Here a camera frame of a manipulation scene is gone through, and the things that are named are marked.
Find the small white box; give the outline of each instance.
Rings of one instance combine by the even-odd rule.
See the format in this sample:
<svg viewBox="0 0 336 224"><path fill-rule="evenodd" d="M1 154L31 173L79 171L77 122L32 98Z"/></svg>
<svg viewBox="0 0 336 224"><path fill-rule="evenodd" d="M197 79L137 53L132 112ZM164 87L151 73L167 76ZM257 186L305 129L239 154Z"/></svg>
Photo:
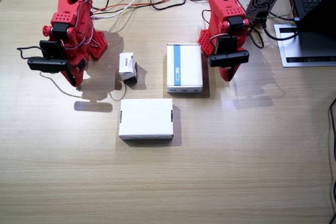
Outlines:
<svg viewBox="0 0 336 224"><path fill-rule="evenodd" d="M167 93L200 93L203 90L199 44L167 44Z"/></svg>
<svg viewBox="0 0 336 224"><path fill-rule="evenodd" d="M119 137L123 140L172 139L173 100L121 100Z"/></svg>
<svg viewBox="0 0 336 224"><path fill-rule="evenodd" d="M137 71L138 64L136 63L134 54L132 52L123 52L119 54L119 75L123 82L137 82Z"/></svg>

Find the box with blue stripe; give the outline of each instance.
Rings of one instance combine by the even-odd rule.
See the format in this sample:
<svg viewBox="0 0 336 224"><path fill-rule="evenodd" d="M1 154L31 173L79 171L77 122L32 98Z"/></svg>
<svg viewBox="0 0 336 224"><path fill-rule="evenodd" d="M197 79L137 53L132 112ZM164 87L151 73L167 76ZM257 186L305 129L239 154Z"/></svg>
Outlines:
<svg viewBox="0 0 336 224"><path fill-rule="evenodd" d="M199 44L167 44L167 93L200 93L203 90Z"/></svg>

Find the table surface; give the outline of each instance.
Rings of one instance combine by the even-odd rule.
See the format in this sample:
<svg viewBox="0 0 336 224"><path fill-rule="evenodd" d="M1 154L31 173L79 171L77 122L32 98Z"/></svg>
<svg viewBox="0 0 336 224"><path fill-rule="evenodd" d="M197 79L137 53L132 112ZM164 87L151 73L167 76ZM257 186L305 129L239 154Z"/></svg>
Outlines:
<svg viewBox="0 0 336 224"><path fill-rule="evenodd" d="M265 49L245 43L250 62L232 82L205 65L203 94L170 96L166 43L197 42L206 27L208 4L188 2L96 21L109 48L76 90L61 74L31 71L16 50L44 39L56 8L0 2L1 224L328 223L334 67L283 68L263 34ZM289 0L273 9L289 11ZM269 21L272 34L275 23L286 22ZM121 52L139 64L134 87L118 78ZM173 141L119 139L120 99L171 97Z"/></svg>

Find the label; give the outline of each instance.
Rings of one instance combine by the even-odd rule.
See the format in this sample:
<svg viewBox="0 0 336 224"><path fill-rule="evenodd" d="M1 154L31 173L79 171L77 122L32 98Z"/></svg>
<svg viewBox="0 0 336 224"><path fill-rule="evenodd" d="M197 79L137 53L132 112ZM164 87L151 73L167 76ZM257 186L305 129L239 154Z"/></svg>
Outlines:
<svg viewBox="0 0 336 224"><path fill-rule="evenodd" d="M174 86L181 86L181 46L174 45Z"/></svg>

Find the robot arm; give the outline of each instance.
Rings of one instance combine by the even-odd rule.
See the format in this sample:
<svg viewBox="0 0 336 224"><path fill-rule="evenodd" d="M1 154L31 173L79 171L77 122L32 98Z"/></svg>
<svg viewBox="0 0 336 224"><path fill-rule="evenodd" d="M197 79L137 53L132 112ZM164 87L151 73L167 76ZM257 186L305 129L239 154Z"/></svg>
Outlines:
<svg viewBox="0 0 336 224"><path fill-rule="evenodd" d="M201 31L198 43L211 67L219 67L225 81L231 81L240 64L247 63L248 51L242 48L249 21L238 0L209 0L209 28Z"/></svg>
<svg viewBox="0 0 336 224"><path fill-rule="evenodd" d="M90 60L98 60L107 49L104 33L95 31L91 19L92 0L59 0L51 26L43 27L43 57L28 60L31 70L61 72L74 87L83 81Z"/></svg>

